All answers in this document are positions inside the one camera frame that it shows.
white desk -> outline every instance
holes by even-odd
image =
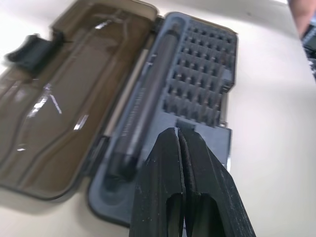
[[[48,25],[72,0],[0,0],[0,55]],[[316,236],[316,84],[288,6],[272,0],[148,0],[239,34],[237,84],[230,93],[231,174],[257,236]],[[0,189],[2,237],[123,237],[128,229],[94,217],[88,180],[51,204]]]

plastic case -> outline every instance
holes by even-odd
[[[165,129],[194,129],[227,165],[236,33],[130,0],[79,0],[51,28],[7,56],[2,187],[60,201],[88,175],[92,211],[128,226],[137,170]]]

case latch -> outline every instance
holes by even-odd
[[[32,76],[37,76],[62,46],[63,41],[62,32],[54,32],[52,41],[34,34],[27,36],[23,45],[16,51],[7,54],[6,57],[18,68],[27,71]]]

translucent brown lid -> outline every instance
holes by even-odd
[[[64,44],[32,77],[0,80],[0,185],[55,199],[74,184],[157,11],[130,0],[80,0],[52,26]]]

